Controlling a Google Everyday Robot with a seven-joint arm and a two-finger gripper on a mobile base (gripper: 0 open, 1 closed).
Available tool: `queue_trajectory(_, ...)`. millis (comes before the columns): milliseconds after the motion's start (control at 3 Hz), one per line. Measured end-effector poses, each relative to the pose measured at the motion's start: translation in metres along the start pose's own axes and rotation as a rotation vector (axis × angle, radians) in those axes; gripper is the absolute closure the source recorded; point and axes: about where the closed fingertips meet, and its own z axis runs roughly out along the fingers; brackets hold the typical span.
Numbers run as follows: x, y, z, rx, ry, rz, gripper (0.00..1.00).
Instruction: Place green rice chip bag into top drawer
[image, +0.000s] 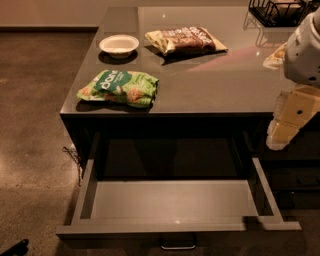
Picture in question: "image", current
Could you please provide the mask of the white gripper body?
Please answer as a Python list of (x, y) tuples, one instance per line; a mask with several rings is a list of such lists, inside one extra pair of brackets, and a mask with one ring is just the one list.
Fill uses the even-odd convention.
[(308, 14), (289, 37), (283, 68), (287, 79), (320, 87), (320, 8)]

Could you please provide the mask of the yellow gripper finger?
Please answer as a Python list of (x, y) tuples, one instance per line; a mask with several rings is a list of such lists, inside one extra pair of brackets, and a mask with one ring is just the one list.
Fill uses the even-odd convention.
[(284, 149), (319, 111), (319, 88), (298, 84), (290, 92), (282, 91), (267, 130), (268, 148), (275, 151)]

